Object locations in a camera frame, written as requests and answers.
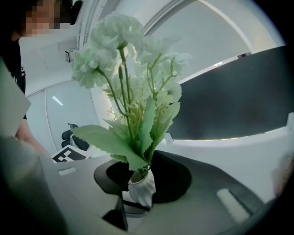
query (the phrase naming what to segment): dark gray panel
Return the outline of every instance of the dark gray panel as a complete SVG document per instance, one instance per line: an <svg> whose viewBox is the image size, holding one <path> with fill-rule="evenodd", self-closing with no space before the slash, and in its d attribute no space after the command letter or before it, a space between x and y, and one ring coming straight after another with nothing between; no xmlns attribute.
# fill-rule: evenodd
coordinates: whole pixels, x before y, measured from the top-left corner
<svg viewBox="0 0 294 235"><path fill-rule="evenodd" d="M181 109L169 131L176 140L215 140L264 133L294 112L286 46L201 74L182 86Z"/></svg>

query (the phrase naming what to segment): ceiling light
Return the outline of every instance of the ceiling light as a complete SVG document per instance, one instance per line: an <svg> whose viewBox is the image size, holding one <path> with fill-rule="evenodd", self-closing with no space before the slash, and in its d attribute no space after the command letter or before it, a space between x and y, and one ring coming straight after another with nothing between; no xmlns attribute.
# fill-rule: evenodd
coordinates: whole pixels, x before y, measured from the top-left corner
<svg viewBox="0 0 294 235"><path fill-rule="evenodd" d="M217 63L217 64L214 64L213 66L219 66L219 65L221 65L222 64L222 62L219 62L219 63Z"/></svg>
<svg viewBox="0 0 294 235"><path fill-rule="evenodd" d="M55 96L52 96L52 99L53 99L54 101L56 101L56 103L59 104L60 106L63 106L63 104L60 102L60 100L57 99Z"/></svg>

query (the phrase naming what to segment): person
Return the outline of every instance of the person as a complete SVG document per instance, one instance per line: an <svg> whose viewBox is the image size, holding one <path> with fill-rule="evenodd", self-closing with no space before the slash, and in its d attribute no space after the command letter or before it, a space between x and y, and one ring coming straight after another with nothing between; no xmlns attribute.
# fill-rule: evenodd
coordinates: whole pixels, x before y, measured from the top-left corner
<svg viewBox="0 0 294 235"><path fill-rule="evenodd" d="M57 28L60 21L60 0L21 0L5 1L1 6L8 14L1 16L1 54L12 78L25 93L26 73L21 64L19 39L38 34L48 34L50 29ZM34 138L28 126L27 117L24 116L16 138L25 141L37 151L48 152Z"/></svg>

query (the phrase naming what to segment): black shirt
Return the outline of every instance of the black shirt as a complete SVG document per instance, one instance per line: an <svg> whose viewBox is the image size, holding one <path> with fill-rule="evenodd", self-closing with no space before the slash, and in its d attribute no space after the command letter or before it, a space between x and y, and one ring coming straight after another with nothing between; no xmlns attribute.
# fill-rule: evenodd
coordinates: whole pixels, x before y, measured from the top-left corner
<svg viewBox="0 0 294 235"><path fill-rule="evenodd" d="M1 55L12 78L25 94L26 73L22 67L19 43L18 40L13 42L11 40L11 34L8 35L10 37L5 38L5 43L1 47Z"/></svg>

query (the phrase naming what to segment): white panel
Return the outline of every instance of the white panel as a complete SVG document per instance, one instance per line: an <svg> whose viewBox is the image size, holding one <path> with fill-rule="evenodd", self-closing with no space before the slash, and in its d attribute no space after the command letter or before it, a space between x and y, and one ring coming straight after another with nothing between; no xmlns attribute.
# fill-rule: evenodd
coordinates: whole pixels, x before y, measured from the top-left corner
<svg viewBox="0 0 294 235"><path fill-rule="evenodd" d="M57 150L61 149L61 135L70 129L68 123L78 126L99 125L90 90L70 81L47 89L47 115Z"/></svg>
<svg viewBox="0 0 294 235"><path fill-rule="evenodd" d="M34 49L22 56L22 64L24 65L27 81L32 77L39 77L48 72L38 49Z"/></svg>
<svg viewBox="0 0 294 235"><path fill-rule="evenodd" d="M56 149L49 133L45 109L45 92L41 91L28 98L32 103L27 112L28 125L35 139L52 155Z"/></svg>
<svg viewBox="0 0 294 235"><path fill-rule="evenodd" d="M71 64L65 61L65 51L59 50L58 44L52 44L41 47L40 51L49 71L71 68Z"/></svg>
<svg viewBox="0 0 294 235"><path fill-rule="evenodd" d="M171 16L153 33L158 38L177 35L173 50L193 56L182 77L188 77L249 49L236 31L218 14L197 1Z"/></svg>
<svg viewBox="0 0 294 235"><path fill-rule="evenodd" d="M144 3L144 0L121 0L115 11L128 16L134 16Z"/></svg>
<svg viewBox="0 0 294 235"><path fill-rule="evenodd" d="M223 17L252 53L285 45L275 25L253 0L199 0Z"/></svg>
<svg viewBox="0 0 294 235"><path fill-rule="evenodd" d="M42 73L39 76L26 76L26 96L32 95L39 90L45 89L62 82L71 81L72 69L55 71L53 73Z"/></svg>

